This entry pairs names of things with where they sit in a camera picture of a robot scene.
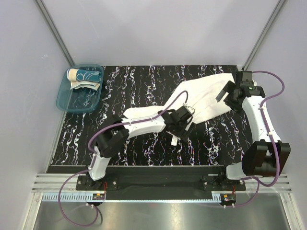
white wall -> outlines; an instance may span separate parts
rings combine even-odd
[[[285,82],[284,93],[268,102],[275,130],[289,142],[291,154],[285,171],[307,227],[307,1],[289,0],[249,70],[267,70]],[[280,90],[274,77],[255,74],[267,95]]]
[[[243,65],[278,0],[44,0],[75,63]]]
[[[50,156],[69,66],[33,0],[1,1],[0,34],[0,228],[17,230]]]

metal frame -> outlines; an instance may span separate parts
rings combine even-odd
[[[57,44],[59,46],[59,48],[61,49],[64,57],[66,58],[67,62],[70,64],[70,66],[75,65],[73,58],[71,57],[63,39],[61,38],[46,6],[43,3],[43,0],[34,0],[34,2],[37,4],[38,9],[40,10],[41,14],[43,15],[48,27],[50,28],[54,38],[57,41]],[[255,55],[257,54],[259,47],[261,46],[263,40],[265,39],[265,37],[267,36],[268,32],[270,31],[270,29],[272,28],[273,23],[276,21],[277,16],[280,14],[280,12],[282,11],[284,5],[286,4],[287,0],[279,0],[278,3],[276,4],[271,16],[269,17],[266,25],[264,26],[258,40],[256,41],[249,57],[247,58],[244,66],[242,67],[242,69],[247,70],[251,64],[251,62],[253,61],[253,58],[255,57]],[[59,136],[61,134],[61,129],[65,120],[65,116],[66,113],[62,114],[59,126],[58,126],[58,130],[57,130],[57,134],[55,136],[55,139],[53,141],[53,148],[50,151],[50,161],[48,162],[49,164],[47,165],[47,168],[49,167],[52,158],[55,154],[56,151],[56,147],[57,147],[57,143],[59,141]],[[73,171],[77,172],[80,171],[80,168],[84,168],[84,167],[80,167],[80,166],[75,166],[72,167]],[[23,230],[32,230],[34,225],[35,225],[35,221],[36,221],[36,217],[38,214],[38,210],[40,207],[41,202],[43,201],[43,195],[46,194],[47,192],[58,192],[60,186],[62,185],[62,183],[70,176],[70,174],[38,174],[37,178],[35,180],[35,184],[33,186],[33,190],[32,190],[32,196],[31,196],[31,200],[28,206],[28,211],[27,211],[27,215],[26,215],[26,219],[24,220],[23,223]],[[269,183],[272,179],[270,178],[262,178],[262,181]],[[77,177],[72,178],[67,185],[65,186],[65,188],[63,189],[64,193],[68,193],[68,194],[84,194],[84,191],[76,191],[75,190],[75,186],[77,183]],[[255,192],[257,187],[257,182],[255,181],[249,181],[246,182],[246,191],[237,191],[237,193],[252,193]],[[293,194],[292,194],[292,190],[291,190],[291,186],[288,182],[288,178],[286,175],[281,175],[281,177],[278,180],[278,183],[271,187],[271,188],[267,188],[267,187],[260,187],[259,190],[260,193],[278,193],[282,199],[283,202],[283,207],[284,210],[286,212],[286,216],[289,222],[289,225],[291,227],[291,229],[295,229],[295,230],[299,230],[299,229],[304,229],[304,226],[302,224],[301,218],[299,216],[299,212],[297,210],[296,207],[296,203],[294,201],[293,198]],[[215,191],[213,192],[213,197],[215,196],[219,196],[220,193],[227,193],[227,191]]]
[[[23,225],[23,230],[32,230],[35,221],[38,215],[38,210],[40,207],[41,202],[44,202],[44,200],[49,201],[54,201],[52,198],[46,195],[56,195],[56,192],[59,191],[60,186],[62,183],[69,177],[71,174],[38,174],[35,180],[34,187],[32,189],[32,197],[31,197],[31,202],[28,207],[28,213],[26,216],[26,220]],[[262,178],[261,179],[263,182],[269,183],[271,182],[271,178]],[[63,192],[65,192],[67,195],[74,195],[74,196],[89,196],[92,193],[103,193],[103,191],[91,191],[91,192],[85,192],[85,191],[76,191],[77,183],[77,177],[72,178],[68,183],[67,186],[65,186]],[[257,187],[257,182],[256,181],[249,181],[246,183],[246,191],[237,191],[237,193],[254,193]],[[282,174],[277,181],[277,184],[275,184],[271,188],[266,188],[263,186],[260,186],[260,193],[277,193],[281,197],[283,208],[286,213],[286,217],[288,220],[288,223],[290,225],[290,228],[292,230],[303,230],[304,226],[301,220],[301,217],[299,215],[291,186],[288,182],[288,178],[285,174]],[[204,203],[216,203],[218,202],[218,197],[220,197],[220,193],[231,193],[231,191],[215,191],[213,192],[213,200],[211,201],[200,201],[200,200],[175,200],[175,201],[169,201],[169,200],[148,200],[148,201],[118,201],[118,200],[106,200],[106,202],[184,202],[184,203],[199,203],[199,202],[204,202]],[[63,202],[70,202],[69,198],[66,198],[66,200],[63,200]]]
[[[59,32],[58,32],[58,30],[57,30],[57,28],[56,28],[56,26],[55,26],[55,24],[54,24],[54,22],[53,22],[53,20],[52,20],[52,18],[50,16],[50,14],[49,14],[46,6],[45,6],[45,4],[43,3],[42,0],[34,0],[34,1],[35,1],[36,5],[37,5],[39,11],[43,15],[43,17],[44,17],[44,19],[46,21],[47,26],[51,30],[52,35],[56,39],[56,41],[58,43],[58,46],[61,49],[64,57],[67,60],[67,62],[70,64],[70,66],[74,66],[75,63],[74,63],[74,61],[73,61],[73,59],[72,59],[72,57],[71,57],[71,55],[70,55],[70,53],[69,53],[69,51],[68,51],[68,49],[66,47],[66,45],[65,45],[61,35],[59,34]]]
[[[248,59],[246,60],[245,64],[243,65],[243,69],[244,70],[248,70],[251,62],[253,61],[256,53],[259,50],[259,47],[261,46],[263,40],[265,39],[265,37],[268,35],[268,32],[270,31],[270,29],[272,28],[273,23],[276,21],[277,16],[280,14],[280,12],[282,11],[284,5],[287,3],[288,0],[279,0],[278,3],[276,4],[272,14],[270,15],[267,23],[265,24],[257,42],[255,43]]]

red wire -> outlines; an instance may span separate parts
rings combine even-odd
[[[234,185],[234,190],[232,191],[232,194],[235,194],[236,192],[236,185]]]

white arm segment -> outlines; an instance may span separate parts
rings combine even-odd
[[[94,181],[96,181],[101,178],[104,178],[104,176],[106,175],[106,167],[109,164],[109,161],[111,158],[101,157],[97,146],[95,146],[94,149],[95,149],[95,154],[97,154],[97,156],[96,156],[95,164],[93,165],[92,169],[90,169],[88,173],[90,174],[91,178]]]
[[[266,142],[271,142],[269,136],[267,135],[267,130],[264,125],[261,112],[260,112],[260,103],[263,101],[261,96],[251,96],[246,97],[242,103],[242,108],[248,117],[249,126],[251,129],[251,133],[253,136],[253,142],[259,140],[265,140]],[[265,118],[267,119],[270,131],[272,132],[274,141],[277,142],[280,140],[279,136],[275,132],[275,129],[272,125],[271,119],[269,117],[266,103],[263,105],[263,111],[265,114]],[[227,178],[230,180],[240,180],[246,175],[243,173],[242,170],[242,162],[237,164],[228,165],[226,167],[226,175]]]
[[[135,118],[135,119],[126,119],[123,118],[122,122],[132,122],[132,121],[138,121],[138,120],[144,120],[150,117],[141,117],[141,118]],[[146,133],[159,133],[164,130],[166,124],[164,123],[164,119],[160,116],[154,120],[151,121],[145,121],[141,123],[131,124],[131,125],[125,125],[124,127],[129,130],[129,138],[136,137],[137,135],[142,135]],[[106,167],[109,164],[109,161],[111,158],[105,158],[100,156],[100,152],[98,150],[98,147],[95,146],[96,151],[96,160],[93,165],[93,168],[89,171],[89,174],[91,178],[96,181],[101,178],[103,178],[106,175]]]
[[[266,142],[271,142],[269,136],[267,135],[267,129],[265,128],[261,113],[260,113],[260,103],[263,98],[260,96],[246,97],[242,103],[242,108],[248,117],[249,126],[253,136],[253,142],[259,140],[265,140]],[[272,125],[271,119],[268,114],[266,103],[263,104],[263,111],[265,118],[267,119],[270,131],[272,132],[273,139],[275,142],[280,140],[280,137],[275,132]]]
[[[150,117],[154,117],[158,114],[153,114],[152,116],[149,117],[140,117],[140,118],[135,118],[135,119],[127,119],[123,118],[122,121],[123,123],[126,122],[132,122],[132,121],[139,121],[139,120],[144,120]],[[141,123],[136,123],[132,125],[125,125],[124,126],[126,129],[129,130],[129,138],[136,137],[138,135],[146,134],[146,133],[160,133],[164,130],[166,127],[166,124],[164,123],[164,119],[159,116],[155,120],[151,121],[145,121]]]

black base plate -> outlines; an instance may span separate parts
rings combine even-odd
[[[222,166],[116,166],[107,167],[106,176],[95,188],[86,184],[88,177],[79,176],[77,190],[104,190],[107,182],[107,200],[182,200],[212,199],[211,191],[232,191],[228,185],[217,186],[215,183],[204,184],[219,174]],[[245,186],[236,184],[237,191],[244,191]]]

